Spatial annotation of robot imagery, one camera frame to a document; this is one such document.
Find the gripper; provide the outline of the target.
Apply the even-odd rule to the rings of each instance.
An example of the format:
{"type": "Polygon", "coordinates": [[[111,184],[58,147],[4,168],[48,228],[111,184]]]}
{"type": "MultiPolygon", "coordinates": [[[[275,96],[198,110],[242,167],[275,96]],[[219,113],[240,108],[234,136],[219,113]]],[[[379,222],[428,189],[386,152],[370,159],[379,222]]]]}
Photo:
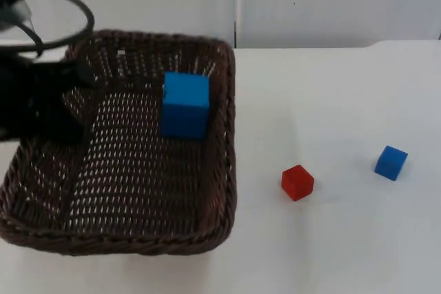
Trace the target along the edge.
{"type": "Polygon", "coordinates": [[[82,61],[33,63],[28,74],[28,109],[35,134],[56,143],[80,143],[84,126],[65,106],[64,95],[97,86],[89,65],[82,61]]]}

